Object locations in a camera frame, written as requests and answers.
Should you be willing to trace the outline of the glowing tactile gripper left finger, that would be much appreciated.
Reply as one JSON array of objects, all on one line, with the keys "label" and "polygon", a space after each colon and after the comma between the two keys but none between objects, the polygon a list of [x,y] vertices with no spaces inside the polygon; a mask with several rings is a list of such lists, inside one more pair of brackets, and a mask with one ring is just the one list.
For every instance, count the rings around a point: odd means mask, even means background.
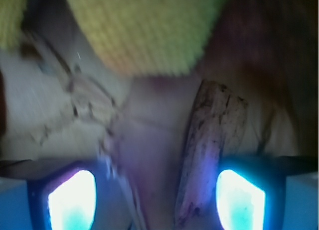
[{"label": "glowing tactile gripper left finger", "polygon": [[90,162],[0,162],[2,230],[89,230],[96,207],[97,181]]}]

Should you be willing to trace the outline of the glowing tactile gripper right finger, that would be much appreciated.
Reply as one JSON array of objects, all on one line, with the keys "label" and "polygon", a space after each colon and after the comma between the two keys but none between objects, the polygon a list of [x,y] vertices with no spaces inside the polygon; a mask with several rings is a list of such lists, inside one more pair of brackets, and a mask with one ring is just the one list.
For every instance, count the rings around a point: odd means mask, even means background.
[{"label": "glowing tactile gripper right finger", "polygon": [[310,156],[226,157],[216,207],[225,230],[317,230],[319,163]]}]

